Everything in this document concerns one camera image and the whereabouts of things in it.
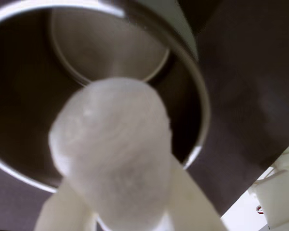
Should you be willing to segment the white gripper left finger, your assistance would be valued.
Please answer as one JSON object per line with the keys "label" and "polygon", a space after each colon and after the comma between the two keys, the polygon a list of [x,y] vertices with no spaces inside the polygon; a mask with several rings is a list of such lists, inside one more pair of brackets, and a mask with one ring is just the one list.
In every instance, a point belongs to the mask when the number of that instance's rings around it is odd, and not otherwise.
{"label": "white gripper left finger", "polygon": [[36,231],[95,231],[97,222],[92,210],[70,186],[61,185],[43,205],[34,227]]}

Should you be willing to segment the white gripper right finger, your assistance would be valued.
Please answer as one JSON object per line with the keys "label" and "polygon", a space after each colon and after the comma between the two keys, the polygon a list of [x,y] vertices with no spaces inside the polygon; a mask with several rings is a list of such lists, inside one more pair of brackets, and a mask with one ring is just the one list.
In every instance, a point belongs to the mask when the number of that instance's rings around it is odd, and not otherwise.
{"label": "white gripper right finger", "polygon": [[175,231],[225,231],[213,204],[175,157],[167,212]]}

